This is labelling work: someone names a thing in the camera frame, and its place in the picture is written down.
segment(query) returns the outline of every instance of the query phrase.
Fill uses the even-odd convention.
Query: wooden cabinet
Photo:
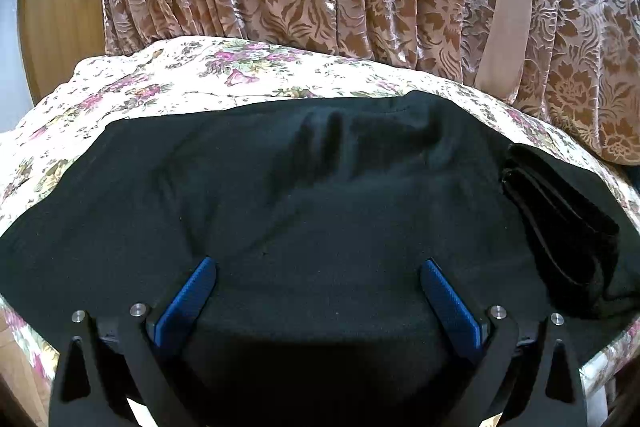
[[[104,55],[100,0],[18,0],[18,30],[34,103],[68,81],[80,60]]]

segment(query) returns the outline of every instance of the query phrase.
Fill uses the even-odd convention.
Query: black fabric
[[[428,415],[456,374],[419,286],[429,257],[482,308],[539,320],[566,306],[580,363],[634,314],[638,233],[596,174],[529,148],[555,173],[533,167],[562,196],[562,219],[579,225],[567,217],[578,204],[617,232],[617,261],[600,263],[592,293],[625,304],[608,317],[552,304],[529,225],[503,193],[516,156],[531,170],[511,145],[420,92],[117,121],[0,238],[0,289],[61,348],[74,310],[153,303],[210,255],[218,283],[179,363],[219,421],[325,425],[353,410],[378,421],[410,404]]]

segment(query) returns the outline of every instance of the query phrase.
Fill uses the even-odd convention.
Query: blue textured pad
[[[431,259],[422,264],[420,285],[455,352],[459,357],[477,362],[482,354],[481,328]]]
[[[153,341],[163,356],[180,350],[215,285],[216,263],[205,257],[156,324]]]

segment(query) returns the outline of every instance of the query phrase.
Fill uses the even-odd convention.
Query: white wall
[[[18,38],[18,0],[0,0],[0,132],[15,127],[31,107]]]

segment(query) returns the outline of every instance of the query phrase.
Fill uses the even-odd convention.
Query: pink fabric strap
[[[513,101],[524,64],[532,0],[496,0],[494,19],[474,85],[501,100]]]

